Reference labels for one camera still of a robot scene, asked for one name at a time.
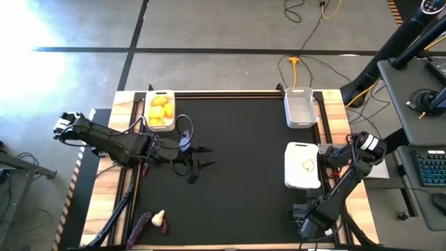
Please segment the black table surface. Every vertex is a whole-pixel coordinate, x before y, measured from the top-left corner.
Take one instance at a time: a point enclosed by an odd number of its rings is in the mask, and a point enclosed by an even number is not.
[[[418,179],[411,153],[416,150],[446,150],[446,147],[412,147],[400,146],[397,151],[403,163],[404,171],[409,179],[410,185],[415,189],[422,189],[426,192],[413,190],[415,199],[420,207],[421,214],[426,222],[427,228],[431,231],[445,231],[446,230],[446,216],[438,210],[431,201],[431,195],[437,192],[446,194],[446,188],[427,188],[421,186]]]
[[[288,128],[281,98],[178,100],[176,109],[194,121],[193,143],[215,149],[200,159],[217,163],[203,169],[194,185],[169,166],[153,167],[140,178],[132,226],[147,211],[165,210],[169,234],[150,226],[137,244],[300,242],[297,224],[285,217],[307,195],[285,186],[284,152],[289,142],[316,144],[315,129]]]
[[[420,114],[406,105],[419,89],[441,91],[444,86],[425,68],[427,60],[412,60],[405,70],[395,70],[390,62],[379,61],[381,77],[389,91],[404,132],[412,146],[446,145],[446,114],[418,119]]]

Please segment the lemon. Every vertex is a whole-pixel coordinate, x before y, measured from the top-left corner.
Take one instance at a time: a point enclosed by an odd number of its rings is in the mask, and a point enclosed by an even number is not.
[[[169,100],[164,96],[158,96],[152,100],[152,106],[164,106]]]
[[[156,118],[155,107],[148,108],[148,117],[151,119]]]
[[[162,119],[150,119],[149,121],[148,121],[148,124],[150,125],[150,126],[162,126],[162,125],[164,125],[164,121],[162,120]]]
[[[165,104],[164,112],[166,114],[166,117],[171,119],[174,116],[174,104],[172,104],[172,103]]]
[[[162,119],[164,117],[164,108],[161,105],[158,105],[153,110],[153,113],[155,114],[155,118]]]

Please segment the white plastic bin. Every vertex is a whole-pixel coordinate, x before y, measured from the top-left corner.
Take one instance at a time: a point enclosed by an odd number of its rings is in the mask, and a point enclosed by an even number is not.
[[[172,131],[175,128],[174,91],[148,91],[144,116],[146,117],[148,128],[152,132]]]
[[[313,99],[311,88],[285,90],[285,115],[289,128],[310,128],[319,121],[314,110]]]

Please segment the keyboard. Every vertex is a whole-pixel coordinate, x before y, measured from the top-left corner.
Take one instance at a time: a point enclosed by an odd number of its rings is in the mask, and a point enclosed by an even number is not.
[[[446,188],[446,154],[444,151],[414,151],[418,179],[424,187]]]

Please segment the food item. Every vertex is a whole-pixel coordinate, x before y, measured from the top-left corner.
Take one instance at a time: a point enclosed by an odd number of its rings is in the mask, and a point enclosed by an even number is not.
[[[148,108],[148,117],[151,118],[151,119],[155,119],[156,118],[155,107],[149,107]]]
[[[152,106],[164,106],[169,100],[165,96],[158,96],[152,100]]]
[[[174,117],[174,105],[170,102],[164,105],[164,112],[166,117],[171,119]]]
[[[149,126],[163,126],[164,125],[164,121],[162,119],[150,119],[148,121],[148,125]]]
[[[159,213],[155,214],[152,218],[152,224],[160,227],[162,225],[162,218],[164,217],[164,210],[161,210]]]
[[[164,118],[164,107],[162,107],[161,105],[158,105],[157,107],[155,107],[153,112],[155,113],[155,118],[159,118],[159,119]]]

